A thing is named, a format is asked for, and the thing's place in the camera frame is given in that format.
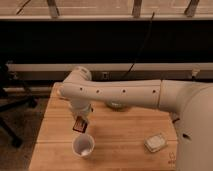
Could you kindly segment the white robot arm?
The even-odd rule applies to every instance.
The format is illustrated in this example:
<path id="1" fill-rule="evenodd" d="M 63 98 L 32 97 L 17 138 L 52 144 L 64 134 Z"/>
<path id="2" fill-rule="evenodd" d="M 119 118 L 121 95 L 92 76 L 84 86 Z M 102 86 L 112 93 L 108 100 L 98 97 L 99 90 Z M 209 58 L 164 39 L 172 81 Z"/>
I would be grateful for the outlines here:
<path id="1" fill-rule="evenodd" d="M 78 66 L 59 89 L 72 112 L 85 115 L 93 101 L 114 102 L 179 116 L 176 171 L 213 171 L 213 83 L 175 80 L 95 82 Z"/>

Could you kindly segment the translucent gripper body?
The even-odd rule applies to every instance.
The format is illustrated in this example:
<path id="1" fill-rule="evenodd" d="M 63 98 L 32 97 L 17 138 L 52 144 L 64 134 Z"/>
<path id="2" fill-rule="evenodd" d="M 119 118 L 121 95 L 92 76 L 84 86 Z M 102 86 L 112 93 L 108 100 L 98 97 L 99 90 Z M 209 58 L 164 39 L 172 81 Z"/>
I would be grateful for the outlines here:
<path id="1" fill-rule="evenodd" d="M 91 112 L 91 103 L 86 100 L 71 101 L 70 110 L 74 117 L 77 116 L 87 117 Z"/>

